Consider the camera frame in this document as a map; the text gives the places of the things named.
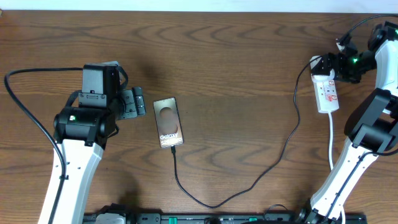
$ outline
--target white cable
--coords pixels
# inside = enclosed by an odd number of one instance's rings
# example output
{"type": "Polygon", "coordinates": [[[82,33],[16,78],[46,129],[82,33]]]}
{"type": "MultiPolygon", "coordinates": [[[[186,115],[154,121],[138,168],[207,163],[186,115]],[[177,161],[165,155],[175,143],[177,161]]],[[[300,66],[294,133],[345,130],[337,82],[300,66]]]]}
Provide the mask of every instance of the white cable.
{"type": "MultiPolygon", "coordinates": [[[[329,166],[330,170],[333,169],[333,118],[331,117],[331,112],[328,112],[329,115],[329,127],[330,127],[330,137],[329,137],[329,150],[328,150],[328,157],[329,157],[329,166]]],[[[346,214],[344,212],[343,206],[341,206],[341,224],[346,224],[346,214]]]]}

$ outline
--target power socket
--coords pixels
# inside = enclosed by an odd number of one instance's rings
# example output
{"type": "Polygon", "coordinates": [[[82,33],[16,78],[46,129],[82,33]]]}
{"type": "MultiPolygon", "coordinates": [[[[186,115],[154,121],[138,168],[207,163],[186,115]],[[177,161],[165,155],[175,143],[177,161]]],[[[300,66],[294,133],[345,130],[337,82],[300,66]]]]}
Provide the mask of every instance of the power socket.
{"type": "MultiPolygon", "coordinates": [[[[320,59],[311,63],[311,68],[313,68],[320,59]]],[[[311,79],[313,82],[313,87],[315,89],[315,98],[317,99],[317,106],[319,113],[329,113],[338,110],[338,99],[336,92],[335,81],[335,71],[332,69],[330,75],[314,75],[311,74],[311,79]]]]}

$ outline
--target white wall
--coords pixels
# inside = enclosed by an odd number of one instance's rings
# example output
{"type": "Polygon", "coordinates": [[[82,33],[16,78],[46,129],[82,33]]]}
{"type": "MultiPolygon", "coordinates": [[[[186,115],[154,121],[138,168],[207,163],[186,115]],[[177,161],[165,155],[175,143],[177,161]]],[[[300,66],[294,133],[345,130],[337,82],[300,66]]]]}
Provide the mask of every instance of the white wall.
{"type": "Polygon", "coordinates": [[[0,0],[0,9],[397,13],[398,0],[0,0]]]}

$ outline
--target wooden table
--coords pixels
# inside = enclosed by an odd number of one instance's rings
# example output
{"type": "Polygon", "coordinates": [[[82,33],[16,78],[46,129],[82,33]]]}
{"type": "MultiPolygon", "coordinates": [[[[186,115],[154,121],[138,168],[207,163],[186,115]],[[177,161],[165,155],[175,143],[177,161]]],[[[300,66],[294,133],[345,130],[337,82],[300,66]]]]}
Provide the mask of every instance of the wooden table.
{"type": "MultiPolygon", "coordinates": [[[[118,122],[91,185],[86,211],[112,202],[169,213],[262,213],[275,203],[300,208],[329,173],[328,116],[319,114],[306,71],[298,86],[302,123],[283,161],[257,186],[216,210],[188,198],[175,183],[169,149],[160,149],[152,102],[175,96],[185,144],[177,148],[180,180],[215,205],[248,188],[279,157],[297,122],[296,77],[313,55],[337,52],[335,38],[364,14],[6,11],[0,18],[0,72],[82,67],[117,60],[129,87],[144,89],[147,115],[118,122]]],[[[354,32],[363,50],[373,25],[354,32]]],[[[348,116],[373,90],[337,83],[335,160],[348,116]]],[[[81,88],[80,72],[15,76],[11,86],[53,131],[54,116],[81,88]]],[[[38,220],[52,169],[49,141],[0,88],[0,223],[38,220]]],[[[347,212],[369,223],[397,223],[397,157],[379,158],[355,187],[347,212]]]]}

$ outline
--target wood grain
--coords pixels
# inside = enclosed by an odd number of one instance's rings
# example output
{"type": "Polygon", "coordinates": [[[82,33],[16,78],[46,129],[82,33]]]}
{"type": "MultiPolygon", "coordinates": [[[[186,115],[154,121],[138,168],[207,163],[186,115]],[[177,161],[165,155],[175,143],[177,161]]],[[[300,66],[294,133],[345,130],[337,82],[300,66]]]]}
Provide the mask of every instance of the wood grain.
{"type": "MultiPolygon", "coordinates": [[[[275,203],[300,208],[326,179],[328,118],[318,114],[305,72],[298,87],[302,123],[283,161],[249,193],[216,210],[188,198],[174,180],[172,155],[161,150],[152,102],[175,96],[185,136],[177,148],[185,188],[214,205],[248,188],[276,161],[297,122],[292,93],[313,55],[336,52],[334,39],[364,14],[6,11],[0,18],[0,73],[34,67],[81,67],[117,60],[129,87],[144,89],[145,117],[119,122],[91,185],[86,211],[112,202],[163,212],[262,213],[275,203]]],[[[369,22],[355,31],[366,47],[369,22]]],[[[339,83],[335,159],[351,112],[374,88],[339,83]]],[[[49,130],[78,72],[31,73],[12,89],[49,130]]],[[[0,88],[0,223],[37,222],[49,183],[50,143],[0,88]]],[[[345,204],[369,223],[397,223],[398,161],[380,158],[345,204]]]]}

